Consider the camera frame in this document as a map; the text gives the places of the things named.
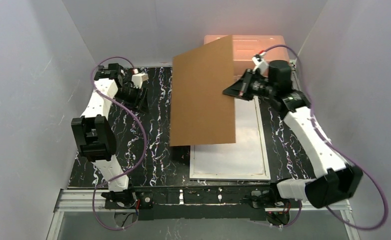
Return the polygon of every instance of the brown cardboard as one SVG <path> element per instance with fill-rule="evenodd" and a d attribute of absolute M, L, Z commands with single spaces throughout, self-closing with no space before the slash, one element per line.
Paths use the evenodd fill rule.
<path fill-rule="evenodd" d="M 172 62 L 170 146 L 236 142 L 232 35 L 205 44 Z"/>

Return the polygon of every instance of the cardboard sheet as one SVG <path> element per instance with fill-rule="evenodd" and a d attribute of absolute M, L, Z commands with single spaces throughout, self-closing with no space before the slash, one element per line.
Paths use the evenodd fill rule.
<path fill-rule="evenodd" d="M 271 180 L 257 96 L 235 98 L 236 143 L 191 146 L 189 177 L 206 180 Z"/>
<path fill-rule="evenodd" d="M 236 142 L 233 38 L 220 38 L 175 56 L 172 62 L 170 146 Z"/>

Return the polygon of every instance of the floor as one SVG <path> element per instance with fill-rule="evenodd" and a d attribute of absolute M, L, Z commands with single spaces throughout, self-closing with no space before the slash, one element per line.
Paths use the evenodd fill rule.
<path fill-rule="evenodd" d="M 134 186 L 255 184 L 248 181 L 190 180 L 190 146 L 169 146 L 172 68 L 150 67 L 140 70 L 149 75 L 149 80 L 144 82 L 148 88 L 149 113 L 136 115 L 147 132 L 148 149 L 142 167 L 129 175 Z M 125 77 L 130 79 L 131 72 L 127 71 Z M 267 101 L 261 99 L 259 105 L 271 181 L 313 178 L 312 165 L 292 131 Z M 114 104 L 108 119 L 117 137 L 117 159 L 124 170 L 129 169 L 143 152 L 141 131 L 132 117 Z M 102 180 L 102 175 L 90 162 L 78 156 L 75 158 L 69 188 L 91 188 Z"/>

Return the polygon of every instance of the black mount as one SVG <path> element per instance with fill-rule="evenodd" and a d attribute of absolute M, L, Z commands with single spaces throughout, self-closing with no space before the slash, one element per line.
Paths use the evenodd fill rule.
<path fill-rule="evenodd" d="M 146 87 L 134 88 L 132 81 L 126 80 L 124 72 L 124 68 L 118 63 L 110 63 L 107 67 L 98 66 L 94 81 L 113 79 L 117 85 L 117 93 L 114 96 L 116 99 L 122 100 L 122 104 L 130 110 L 148 113 L 148 89 Z"/>
<path fill-rule="evenodd" d="M 135 190 L 131 184 L 126 190 L 102 192 L 101 196 L 106 199 L 106 204 L 107 202 L 115 203 L 114 205 L 122 203 L 125 208 L 133 206 L 136 201 Z"/>
<path fill-rule="evenodd" d="M 288 202 L 288 199 L 283 199 L 280 196 L 280 193 L 278 192 L 277 184 L 287 180 L 289 178 L 280 179 L 275 182 L 271 182 L 269 186 L 269 190 L 265 191 L 252 191 L 251 195 L 244 196 L 243 199 L 241 199 L 240 203 L 242 204 L 249 204 L 251 207 L 255 209 L 264 209 L 264 208 L 274 208 L 275 203 L 278 202 Z"/>

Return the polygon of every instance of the glass panel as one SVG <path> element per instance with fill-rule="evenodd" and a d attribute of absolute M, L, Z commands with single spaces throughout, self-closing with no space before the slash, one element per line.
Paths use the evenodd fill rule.
<path fill-rule="evenodd" d="M 115 227 L 112 212 L 99 212 Z M 126 231 L 111 231 L 92 212 L 65 212 L 59 240 L 348 240 L 345 226 L 326 210 L 303 211 L 298 221 L 282 231 L 246 219 L 162 219 L 140 221 Z"/>

